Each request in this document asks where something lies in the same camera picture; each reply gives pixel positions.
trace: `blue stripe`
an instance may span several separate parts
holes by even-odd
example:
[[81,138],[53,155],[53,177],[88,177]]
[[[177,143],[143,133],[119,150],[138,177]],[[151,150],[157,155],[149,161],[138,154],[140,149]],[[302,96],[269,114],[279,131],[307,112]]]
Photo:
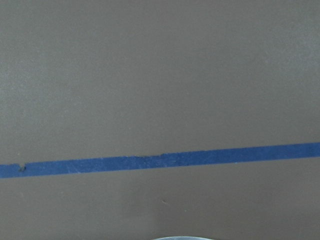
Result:
[[171,168],[255,161],[320,157],[320,142],[208,151],[165,153],[157,156],[120,156],[0,165],[0,178]]

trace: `blue tape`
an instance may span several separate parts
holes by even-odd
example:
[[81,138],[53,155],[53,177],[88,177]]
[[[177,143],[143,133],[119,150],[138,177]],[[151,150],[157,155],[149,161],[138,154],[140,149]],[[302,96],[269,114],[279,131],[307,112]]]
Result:
[[195,165],[320,157],[320,142],[208,151],[165,153],[157,156],[120,156],[0,165],[0,178],[171,168]]

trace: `blue tape strip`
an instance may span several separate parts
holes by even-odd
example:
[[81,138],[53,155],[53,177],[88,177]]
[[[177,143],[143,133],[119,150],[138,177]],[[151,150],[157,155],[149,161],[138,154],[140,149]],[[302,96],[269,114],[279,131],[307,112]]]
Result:
[[0,165],[0,178],[81,174],[320,157],[320,142]]

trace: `gray floor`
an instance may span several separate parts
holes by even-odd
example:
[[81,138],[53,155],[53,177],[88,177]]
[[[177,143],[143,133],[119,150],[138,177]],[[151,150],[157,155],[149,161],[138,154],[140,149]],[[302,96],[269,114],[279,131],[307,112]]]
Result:
[[[320,141],[317,0],[0,0],[0,164]],[[318,240],[319,159],[0,180],[6,240]]]

